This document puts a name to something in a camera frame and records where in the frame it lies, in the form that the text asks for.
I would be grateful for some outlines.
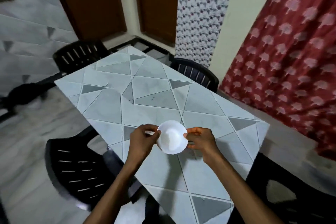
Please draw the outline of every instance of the white bowl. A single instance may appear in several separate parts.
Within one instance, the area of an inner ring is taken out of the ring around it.
[[[183,136],[187,130],[182,124],[175,120],[167,120],[157,129],[161,131],[157,145],[164,153],[178,154],[187,147],[188,140]]]

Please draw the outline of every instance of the tabletop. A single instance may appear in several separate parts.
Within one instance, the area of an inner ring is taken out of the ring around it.
[[[269,127],[132,46],[55,83],[123,161],[136,127],[176,120],[210,128],[245,179]],[[228,193],[197,150],[167,155],[155,145],[135,176],[177,224],[224,224],[232,212]]]

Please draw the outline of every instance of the brown wooden door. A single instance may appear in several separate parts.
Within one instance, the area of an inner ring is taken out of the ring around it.
[[[80,40],[127,31],[121,0],[60,0]]]
[[[137,0],[141,31],[174,46],[177,0]]]

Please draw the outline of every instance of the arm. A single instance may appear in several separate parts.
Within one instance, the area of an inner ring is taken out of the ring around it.
[[[246,224],[283,224],[221,154],[210,129],[188,128],[187,132],[184,136],[194,142],[187,147],[202,152],[203,161],[217,175]]]
[[[124,201],[131,178],[140,168],[160,136],[155,125],[141,125],[130,135],[127,160],[112,185],[97,203],[83,224],[112,224]],[[145,131],[156,131],[149,136]]]

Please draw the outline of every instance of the geometric patterned wall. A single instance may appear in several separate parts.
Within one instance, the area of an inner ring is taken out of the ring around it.
[[[175,56],[211,62],[229,0],[178,0]]]
[[[53,53],[77,40],[59,0],[0,3],[0,95],[57,73]]]

